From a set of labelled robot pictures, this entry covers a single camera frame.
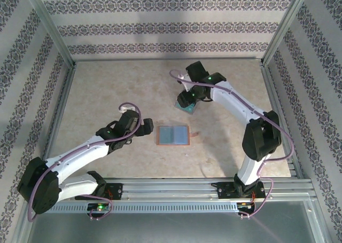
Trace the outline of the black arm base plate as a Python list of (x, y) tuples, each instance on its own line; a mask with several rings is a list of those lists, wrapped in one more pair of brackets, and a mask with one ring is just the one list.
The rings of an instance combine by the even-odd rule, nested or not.
[(252, 184), (243, 190), (241, 185), (235, 182), (217, 182), (212, 183), (212, 187), (216, 188), (219, 199), (242, 199), (242, 198), (265, 198), (266, 193), (262, 182)]
[(121, 200), (123, 193), (123, 184), (121, 183), (109, 183), (98, 184), (91, 196), (97, 196), (109, 200)]

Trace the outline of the aluminium frame post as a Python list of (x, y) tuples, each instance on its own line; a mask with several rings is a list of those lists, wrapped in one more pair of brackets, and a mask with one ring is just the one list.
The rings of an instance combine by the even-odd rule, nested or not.
[(262, 66), (266, 66), (269, 64), (272, 59), (274, 53), (276, 52), (278, 46), (280, 45), (285, 33), (290, 28), (292, 21), (295, 19), (296, 14), (298, 13), (300, 7), (302, 6), (305, 0), (292, 0), (288, 9), (284, 13), (279, 26), (275, 32), (275, 35), (272, 37), (265, 54), (261, 58)]
[(64, 43), (62, 36), (52, 20), (48, 9), (46, 8), (44, 2), (42, 0), (29, 0), (33, 8), (35, 9), (38, 17), (43, 23), (45, 29), (51, 36), (54, 41), (58, 51), (62, 55), (63, 59), (67, 62), (68, 67), (74, 67), (75, 61), (73, 60), (70, 51), (67, 48), (67, 45)]

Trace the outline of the clear plastic card box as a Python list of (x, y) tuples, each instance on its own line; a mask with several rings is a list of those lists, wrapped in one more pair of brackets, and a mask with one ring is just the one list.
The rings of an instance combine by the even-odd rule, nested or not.
[(183, 107), (181, 107), (181, 105), (178, 103), (178, 101), (176, 101), (176, 102), (175, 102), (175, 108), (179, 109), (179, 110), (182, 111), (182, 112), (185, 112), (185, 113), (187, 113), (187, 114), (192, 115), (192, 114), (195, 112), (195, 110), (196, 110), (196, 103), (192, 103), (192, 104), (190, 104), (189, 106), (183, 108)]

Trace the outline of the long aluminium mounting rail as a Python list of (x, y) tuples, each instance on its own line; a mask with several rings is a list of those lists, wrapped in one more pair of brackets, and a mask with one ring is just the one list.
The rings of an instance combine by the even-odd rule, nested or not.
[[(123, 193), (121, 200), (141, 199), (141, 198), (166, 198), (166, 199), (199, 199), (213, 197), (219, 199), (216, 188), (212, 183), (233, 182), (228, 179), (118, 179), (99, 180), (99, 184), (121, 183), (123, 184)], [(289, 179), (278, 178), (260, 180), (263, 183), (266, 196), (274, 195), (308, 195), (315, 197), (316, 193), (310, 180), (308, 179)], [(35, 199), (51, 197), (54, 201), (62, 201), (74, 198), (76, 200), (90, 199), (95, 190), (95, 180), (93, 177), (81, 182), (79, 178), (70, 178), (69, 181), (56, 190), (48, 193), (38, 191)]]

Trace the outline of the aluminium back rail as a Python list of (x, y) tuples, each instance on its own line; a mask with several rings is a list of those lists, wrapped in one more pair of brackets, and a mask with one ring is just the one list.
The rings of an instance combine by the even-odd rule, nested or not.
[(74, 59), (76, 62), (95, 62), (95, 61), (146, 61), (146, 60), (257, 60), (263, 61), (257, 57), (158, 57), (158, 58), (101, 58), (101, 59)]

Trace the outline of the small circuit board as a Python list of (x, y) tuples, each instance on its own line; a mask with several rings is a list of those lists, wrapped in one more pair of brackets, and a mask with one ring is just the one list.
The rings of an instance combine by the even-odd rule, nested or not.
[(93, 214), (105, 214), (111, 208), (109, 203), (89, 203), (87, 205), (87, 212), (92, 212)]
[(238, 202), (237, 207), (238, 209), (243, 209), (244, 211), (253, 212), (255, 209), (255, 203), (254, 202)]

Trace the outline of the aluminium side rail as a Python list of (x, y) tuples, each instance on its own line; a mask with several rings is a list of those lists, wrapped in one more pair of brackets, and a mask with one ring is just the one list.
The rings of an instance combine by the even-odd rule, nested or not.
[(55, 110), (51, 119), (49, 133), (45, 144), (45, 149), (43, 151), (42, 159), (46, 161), (50, 156), (55, 145), (55, 141), (58, 136), (59, 128), (63, 118), (64, 110), (67, 104), (69, 92), (73, 83), (74, 74), (77, 68), (77, 63), (67, 71), (63, 84), (60, 89), (58, 100), (55, 105)]
[(262, 62), (260, 62), (260, 68), (261, 68), (262, 77), (265, 82), (265, 86), (267, 89), (271, 106), (273, 110), (278, 114), (280, 127), (287, 134), (286, 136), (282, 133), (282, 145), (283, 145), (284, 152), (286, 155), (289, 155), (291, 153), (291, 156), (287, 158), (288, 164), (291, 165), (290, 166), (291, 177), (294, 179), (304, 179), (305, 177), (300, 168), (300, 164), (297, 158), (293, 140), (291, 138), (288, 126), (286, 124), (286, 119), (282, 111), (281, 102), (278, 98), (278, 94), (274, 86), (274, 83), (272, 81), (271, 74), (269, 72), (268, 67), (263, 65)]

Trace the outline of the grey metal panel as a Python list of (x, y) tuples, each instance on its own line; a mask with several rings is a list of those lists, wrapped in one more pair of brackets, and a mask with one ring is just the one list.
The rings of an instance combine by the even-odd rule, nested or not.
[(336, 243), (308, 201), (267, 203), (255, 216), (234, 213), (44, 214), (24, 222), (12, 243)]

